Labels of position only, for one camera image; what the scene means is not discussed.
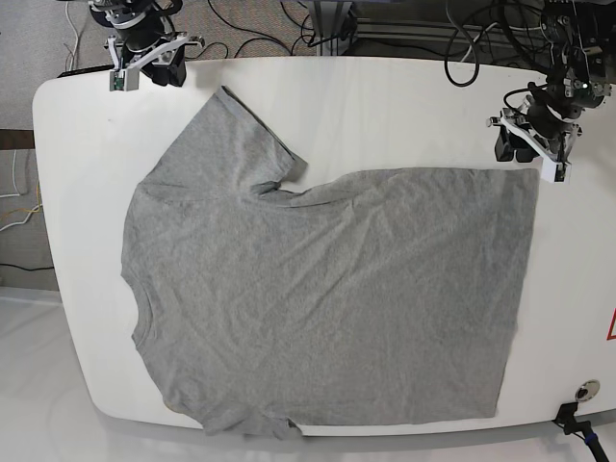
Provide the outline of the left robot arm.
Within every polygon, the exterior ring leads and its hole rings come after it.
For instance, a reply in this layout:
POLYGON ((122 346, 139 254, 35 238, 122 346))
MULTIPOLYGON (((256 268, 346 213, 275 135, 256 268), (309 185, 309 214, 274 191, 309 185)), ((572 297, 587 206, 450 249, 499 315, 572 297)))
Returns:
POLYGON ((500 127, 495 155, 500 162, 548 159, 559 168, 568 162, 581 114, 602 105, 615 84, 615 3, 546 1, 533 7, 550 62, 539 64, 513 34, 505 3, 496 3, 498 23, 519 57, 545 76, 503 97, 504 108, 490 123, 500 127))

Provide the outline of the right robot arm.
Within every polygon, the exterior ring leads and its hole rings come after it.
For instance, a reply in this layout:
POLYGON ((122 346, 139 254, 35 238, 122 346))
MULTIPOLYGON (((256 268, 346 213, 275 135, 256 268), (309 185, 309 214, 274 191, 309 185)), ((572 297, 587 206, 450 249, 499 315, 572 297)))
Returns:
POLYGON ((172 17, 183 5, 170 1, 164 7, 153 0, 89 2, 94 19, 115 31, 106 42, 113 62, 111 91, 137 90, 142 76, 161 87, 184 85, 186 48, 203 47, 205 41, 175 28, 172 17))

